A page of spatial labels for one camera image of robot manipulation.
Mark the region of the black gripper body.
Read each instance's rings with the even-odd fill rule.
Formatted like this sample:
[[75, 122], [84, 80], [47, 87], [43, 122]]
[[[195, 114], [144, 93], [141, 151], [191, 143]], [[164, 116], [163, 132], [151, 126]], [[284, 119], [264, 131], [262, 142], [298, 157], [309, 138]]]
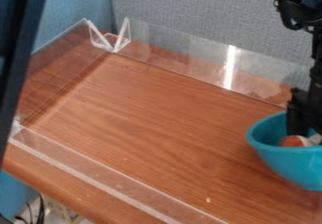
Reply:
[[302, 110], [306, 113], [310, 128], [314, 131], [322, 131], [322, 88], [310, 88], [309, 91], [292, 88], [290, 93], [287, 109]]

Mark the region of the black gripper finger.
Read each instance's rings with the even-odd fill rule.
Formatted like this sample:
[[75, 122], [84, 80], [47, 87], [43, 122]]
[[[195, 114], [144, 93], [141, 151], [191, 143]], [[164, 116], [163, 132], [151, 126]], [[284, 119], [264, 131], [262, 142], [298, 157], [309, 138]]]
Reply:
[[309, 134], [310, 124], [306, 113], [295, 108], [287, 109], [287, 134], [290, 136], [306, 136]]

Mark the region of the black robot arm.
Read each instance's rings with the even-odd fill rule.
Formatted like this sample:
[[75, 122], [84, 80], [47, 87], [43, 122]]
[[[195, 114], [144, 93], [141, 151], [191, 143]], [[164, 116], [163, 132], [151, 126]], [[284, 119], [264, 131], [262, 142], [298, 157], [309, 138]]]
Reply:
[[311, 34], [310, 87], [292, 88], [287, 103], [287, 134], [322, 135], [322, 0], [274, 0], [284, 28]]

